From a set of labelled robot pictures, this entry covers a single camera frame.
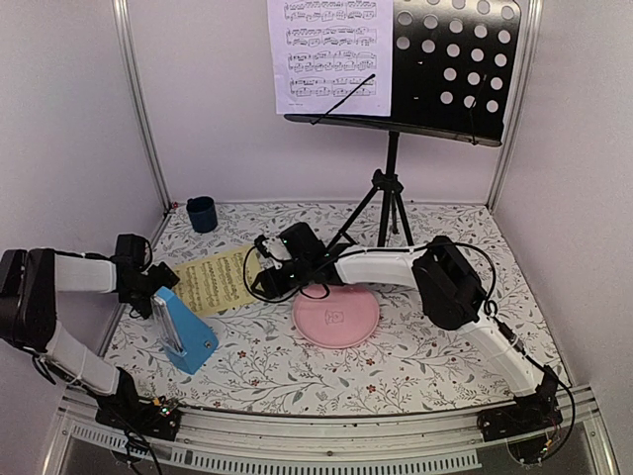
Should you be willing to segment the yellow sheet music page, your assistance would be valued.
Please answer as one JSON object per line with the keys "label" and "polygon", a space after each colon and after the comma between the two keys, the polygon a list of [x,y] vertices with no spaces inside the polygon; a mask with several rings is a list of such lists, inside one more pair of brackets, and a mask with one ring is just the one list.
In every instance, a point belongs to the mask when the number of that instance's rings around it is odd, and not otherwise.
{"label": "yellow sheet music page", "polygon": [[174,293],[198,317],[209,317],[256,301],[243,282],[243,262],[249,245],[176,265],[179,283]]}

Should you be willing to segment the blue metronome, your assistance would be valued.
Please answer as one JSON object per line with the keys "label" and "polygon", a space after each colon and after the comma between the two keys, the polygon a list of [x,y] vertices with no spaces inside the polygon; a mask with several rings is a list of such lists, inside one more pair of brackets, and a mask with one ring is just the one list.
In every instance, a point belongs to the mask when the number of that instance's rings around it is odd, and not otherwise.
{"label": "blue metronome", "polygon": [[194,375],[217,350],[214,331],[170,289],[159,288],[151,297],[152,319],[169,361]]}

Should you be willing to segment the purple sheet music page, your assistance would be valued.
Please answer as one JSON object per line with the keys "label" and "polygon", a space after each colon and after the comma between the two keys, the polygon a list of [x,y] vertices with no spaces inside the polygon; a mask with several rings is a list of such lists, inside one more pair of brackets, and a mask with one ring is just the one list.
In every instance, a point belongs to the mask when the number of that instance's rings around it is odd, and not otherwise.
{"label": "purple sheet music page", "polygon": [[392,1],[269,1],[267,16],[277,114],[391,114]]}

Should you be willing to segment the black music stand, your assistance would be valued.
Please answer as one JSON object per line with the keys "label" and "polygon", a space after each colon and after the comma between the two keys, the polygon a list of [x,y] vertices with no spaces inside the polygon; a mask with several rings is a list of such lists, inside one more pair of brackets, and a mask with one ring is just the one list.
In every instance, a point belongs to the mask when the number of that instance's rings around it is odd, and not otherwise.
{"label": "black music stand", "polygon": [[396,1],[391,113],[387,117],[345,114],[341,104],[319,115],[288,114],[295,123],[384,130],[387,163],[336,234],[345,238],[377,193],[383,195],[378,244],[403,233],[413,243],[404,187],[396,173],[401,134],[473,145],[502,143],[521,10],[515,1]]}

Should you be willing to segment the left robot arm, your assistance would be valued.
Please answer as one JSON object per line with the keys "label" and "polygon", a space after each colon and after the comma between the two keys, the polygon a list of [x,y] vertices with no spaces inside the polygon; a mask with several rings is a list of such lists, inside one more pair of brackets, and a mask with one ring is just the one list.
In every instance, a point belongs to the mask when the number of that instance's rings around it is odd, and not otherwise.
{"label": "left robot arm", "polygon": [[147,410],[134,378],[70,333],[58,315],[58,295],[114,294],[147,319],[158,291],[178,282],[166,263],[153,261],[148,239],[135,234],[117,236],[111,256],[51,247],[7,249],[1,255],[1,339],[108,402],[115,420],[137,429]]}

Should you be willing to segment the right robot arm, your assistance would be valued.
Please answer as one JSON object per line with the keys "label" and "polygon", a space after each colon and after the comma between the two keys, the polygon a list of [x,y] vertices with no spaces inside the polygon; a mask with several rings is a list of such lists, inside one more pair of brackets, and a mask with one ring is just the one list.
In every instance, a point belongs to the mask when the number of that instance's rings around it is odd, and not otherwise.
{"label": "right robot arm", "polygon": [[430,321],[475,346],[503,377],[517,402],[511,422],[518,430],[532,431],[548,418],[549,403],[562,384],[498,318],[494,291],[484,288],[462,253],[466,244],[437,236],[408,247],[367,247],[353,241],[326,245],[300,222],[276,238],[258,237],[253,248],[273,263],[243,280],[247,292],[262,302],[281,303],[313,283],[324,288],[369,283],[417,290]]}

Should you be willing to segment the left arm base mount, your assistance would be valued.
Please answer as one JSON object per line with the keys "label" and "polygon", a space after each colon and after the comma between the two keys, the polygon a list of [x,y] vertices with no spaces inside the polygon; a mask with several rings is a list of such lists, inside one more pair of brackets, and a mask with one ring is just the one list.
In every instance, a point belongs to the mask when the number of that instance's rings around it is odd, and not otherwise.
{"label": "left arm base mount", "polygon": [[100,425],[161,440],[176,439],[182,413],[174,400],[142,398],[132,386],[121,386],[116,395],[99,396],[97,403],[95,420]]}

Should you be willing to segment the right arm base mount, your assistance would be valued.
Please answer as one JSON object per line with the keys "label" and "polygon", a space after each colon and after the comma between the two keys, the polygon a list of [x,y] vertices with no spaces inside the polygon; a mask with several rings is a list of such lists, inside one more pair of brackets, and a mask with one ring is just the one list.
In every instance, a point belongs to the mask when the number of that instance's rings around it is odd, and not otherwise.
{"label": "right arm base mount", "polygon": [[477,415],[477,427],[486,442],[522,436],[506,446],[521,465],[540,464],[556,453],[562,421],[555,395],[515,397],[512,405]]}

